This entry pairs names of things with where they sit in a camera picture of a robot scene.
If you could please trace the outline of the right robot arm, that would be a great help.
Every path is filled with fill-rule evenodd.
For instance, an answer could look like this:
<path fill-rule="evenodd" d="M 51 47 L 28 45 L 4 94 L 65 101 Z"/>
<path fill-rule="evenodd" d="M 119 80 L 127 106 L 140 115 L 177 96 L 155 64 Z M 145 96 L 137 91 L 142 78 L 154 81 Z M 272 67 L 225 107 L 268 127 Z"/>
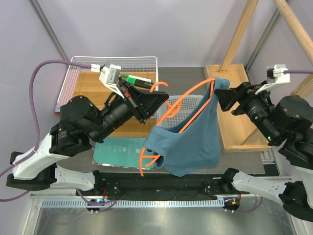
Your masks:
<path fill-rule="evenodd" d="M 313 220 L 313 108 L 298 95 L 283 97 L 272 104 L 270 93 L 261 85 L 244 82 L 236 88 L 214 91 L 222 111 L 247 115 L 267 139 L 269 146 L 278 146 L 278 152 L 295 167 L 300 181 L 276 183 L 253 177 L 237 169 L 228 168 L 222 175 L 221 186 L 231 193 L 249 192 L 282 205 L 290 215 L 311 222 Z"/>

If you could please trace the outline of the orange plastic hanger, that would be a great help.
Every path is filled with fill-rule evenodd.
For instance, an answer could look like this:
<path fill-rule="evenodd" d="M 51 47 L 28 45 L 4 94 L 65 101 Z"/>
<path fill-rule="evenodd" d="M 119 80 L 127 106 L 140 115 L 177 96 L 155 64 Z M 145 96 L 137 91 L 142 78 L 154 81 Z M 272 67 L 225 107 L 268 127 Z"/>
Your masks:
<path fill-rule="evenodd" d="M 189 95 L 192 91 L 196 90 L 197 88 L 199 88 L 200 86 L 210 83 L 210 97 L 208 98 L 208 100 L 200 107 L 200 109 L 191 117 L 191 119 L 180 129 L 179 134 L 181 134 L 198 116 L 199 114 L 205 109 L 205 107 L 209 104 L 209 102 L 211 101 L 211 98 L 213 96 L 213 92 L 214 92 L 214 85 L 215 85 L 215 78 L 209 78 L 206 79 L 198 84 L 196 84 L 195 86 L 193 86 L 192 88 L 190 88 L 188 91 L 186 91 L 183 95 L 180 96 L 180 98 L 177 99 L 177 101 L 171 105 L 168 101 L 166 101 L 165 103 L 167 104 L 167 106 L 169 107 L 169 109 L 165 112 L 165 114 L 159 119 L 159 121 L 156 123 L 156 126 L 160 126 L 160 124 L 164 121 L 164 119 L 166 118 L 173 118 L 178 111 L 181 108 L 181 101 L 186 98 L 187 95 Z M 146 148 L 142 147 L 141 151 L 140 151 L 140 155 L 139 155 L 139 172 L 141 177 L 144 176 L 144 172 L 143 172 L 143 167 L 142 167 L 142 160 L 143 159 L 152 159 L 150 163 L 146 164 L 145 166 L 151 166 L 152 164 L 154 164 L 160 157 L 160 154 L 158 155 L 144 155 Z"/>

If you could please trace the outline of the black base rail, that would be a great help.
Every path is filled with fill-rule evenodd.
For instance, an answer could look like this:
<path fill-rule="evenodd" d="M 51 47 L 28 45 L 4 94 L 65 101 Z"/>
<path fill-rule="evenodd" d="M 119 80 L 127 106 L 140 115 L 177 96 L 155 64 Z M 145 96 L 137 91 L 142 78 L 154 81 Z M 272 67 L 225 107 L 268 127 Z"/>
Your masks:
<path fill-rule="evenodd" d="M 165 173 L 98 172 L 94 189 L 81 191 L 84 196 L 107 196 L 109 200 L 183 201 L 212 200 L 218 195 L 237 194 L 223 186 L 220 174 L 187 174 L 176 177 Z"/>

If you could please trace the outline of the green black highlighter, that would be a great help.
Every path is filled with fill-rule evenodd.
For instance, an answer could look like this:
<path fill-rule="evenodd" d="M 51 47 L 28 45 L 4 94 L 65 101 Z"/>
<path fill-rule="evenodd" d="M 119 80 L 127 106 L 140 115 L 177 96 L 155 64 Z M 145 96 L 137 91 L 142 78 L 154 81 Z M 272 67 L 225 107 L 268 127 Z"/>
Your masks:
<path fill-rule="evenodd" d="M 149 83 L 141 80 L 136 80 L 134 83 L 130 83 L 133 86 L 140 87 L 140 88 L 145 88 L 145 89 L 150 89 L 154 83 Z"/>

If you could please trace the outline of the white plastic basket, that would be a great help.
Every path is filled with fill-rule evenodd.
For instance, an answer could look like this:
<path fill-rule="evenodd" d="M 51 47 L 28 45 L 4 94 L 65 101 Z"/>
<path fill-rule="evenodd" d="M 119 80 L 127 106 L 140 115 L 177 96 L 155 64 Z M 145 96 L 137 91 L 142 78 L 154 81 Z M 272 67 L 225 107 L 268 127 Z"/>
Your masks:
<path fill-rule="evenodd" d="M 201 101 L 202 97 L 203 95 L 187 95 L 181 101 L 181 107 L 178 113 L 172 118 L 165 118 L 159 126 L 162 128 L 170 128 L 181 123 L 193 112 L 198 103 Z M 169 96 L 169 104 L 173 105 L 178 98 L 180 98 L 179 95 Z M 157 110 L 157 121 L 159 121 L 159 119 L 166 113 L 168 109 L 169 106 L 166 103 L 161 105 L 161 107 Z"/>

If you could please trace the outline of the wooden clothes rack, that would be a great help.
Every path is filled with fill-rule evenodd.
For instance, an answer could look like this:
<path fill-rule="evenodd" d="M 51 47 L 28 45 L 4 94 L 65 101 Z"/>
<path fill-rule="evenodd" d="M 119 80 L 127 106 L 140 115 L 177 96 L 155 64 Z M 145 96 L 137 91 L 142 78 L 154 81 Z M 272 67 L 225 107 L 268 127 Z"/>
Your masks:
<path fill-rule="evenodd" d="M 232 64 L 234 55 L 257 6 L 256 0 L 248 0 L 240 16 L 237 28 L 221 65 L 207 65 L 206 77 L 226 76 L 231 88 L 216 91 L 220 103 L 218 122 L 223 152 L 265 151 L 271 146 L 281 145 L 288 137 L 270 136 L 271 125 L 261 118 L 253 122 L 252 117 L 271 111 L 269 92 L 256 92 L 256 85 L 248 81 L 243 64 Z"/>

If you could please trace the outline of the upper wooden shelf board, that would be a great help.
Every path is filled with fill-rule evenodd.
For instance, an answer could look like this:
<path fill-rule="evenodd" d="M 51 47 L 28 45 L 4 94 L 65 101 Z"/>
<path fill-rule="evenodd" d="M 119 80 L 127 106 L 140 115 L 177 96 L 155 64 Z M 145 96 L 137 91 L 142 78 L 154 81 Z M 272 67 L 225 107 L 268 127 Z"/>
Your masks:
<path fill-rule="evenodd" d="M 104 108 L 104 103 L 112 91 L 100 82 L 99 75 L 99 73 L 91 71 L 80 72 L 72 96 L 86 96 L 101 110 Z M 140 124 L 136 118 L 133 117 L 110 134 L 110 137 L 145 138 L 156 124 L 156 121 L 156 116 L 153 116 L 147 123 Z"/>

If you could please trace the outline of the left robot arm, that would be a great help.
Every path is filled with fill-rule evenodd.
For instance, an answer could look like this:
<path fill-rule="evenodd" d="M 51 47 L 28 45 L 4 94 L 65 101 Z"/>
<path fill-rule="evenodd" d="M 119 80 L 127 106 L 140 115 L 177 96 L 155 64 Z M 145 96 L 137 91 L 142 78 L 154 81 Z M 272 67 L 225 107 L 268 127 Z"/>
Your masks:
<path fill-rule="evenodd" d="M 169 98 L 166 92 L 137 89 L 129 82 L 119 83 L 121 94 L 111 93 L 104 108 L 99 110 L 86 96 L 78 95 L 60 108 L 60 121 L 37 147 L 26 153 L 12 152 L 12 173 L 6 186 L 27 191 L 39 191 L 51 185 L 77 188 L 82 191 L 103 189 L 98 171 L 83 173 L 57 165 L 92 148 L 91 141 L 104 139 L 129 119 L 146 123 Z"/>

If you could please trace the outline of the blue tank top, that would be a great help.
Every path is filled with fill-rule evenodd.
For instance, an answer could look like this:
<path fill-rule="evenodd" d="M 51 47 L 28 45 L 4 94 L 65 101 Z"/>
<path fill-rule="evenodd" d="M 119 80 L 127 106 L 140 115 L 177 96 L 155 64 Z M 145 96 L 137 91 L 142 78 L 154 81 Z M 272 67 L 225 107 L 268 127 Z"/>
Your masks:
<path fill-rule="evenodd" d="M 188 117 L 169 128 L 152 128 L 143 148 L 158 156 L 157 160 L 153 160 L 156 168 L 164 168 L 182 177 L 219 164 L 218 100 L 214 91 L 228 89 L 229 86 L 229 80 L 216 77 Z"/>

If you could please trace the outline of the green capped white marker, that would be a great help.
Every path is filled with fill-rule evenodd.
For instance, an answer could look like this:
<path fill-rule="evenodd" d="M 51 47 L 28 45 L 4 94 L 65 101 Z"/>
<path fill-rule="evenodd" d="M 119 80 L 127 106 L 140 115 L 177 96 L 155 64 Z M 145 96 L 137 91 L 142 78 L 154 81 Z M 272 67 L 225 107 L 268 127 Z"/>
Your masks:
<path fill-rule="evenodd" d="M 139 76 L 135 76 L 135 75 L 130 75 L 130 74 L 121 74 L 122 78 L 126 78 L 126 80 L 129 83 L 134 83 L 136 80 L 141 80 L 141 81 L 145 81 L 145 82 L 149 82 L 149 83 L 154 83 L 153 80 L 148 79 L 148 78 L 143 78 L 143 77 L 139 77 Z"/>

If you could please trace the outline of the teal mat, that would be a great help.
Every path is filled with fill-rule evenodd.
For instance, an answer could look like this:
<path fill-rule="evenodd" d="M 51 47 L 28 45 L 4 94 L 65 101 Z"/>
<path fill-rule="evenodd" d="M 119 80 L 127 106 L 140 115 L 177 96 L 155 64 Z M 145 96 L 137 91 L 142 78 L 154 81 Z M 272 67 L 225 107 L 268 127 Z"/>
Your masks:
<path fill-rule="evenodd" d="M 144 141 L 144 138 L 107 137 L 103 143 L 95 144 L 93 159 L 104 166 L 138 168 Z"/>

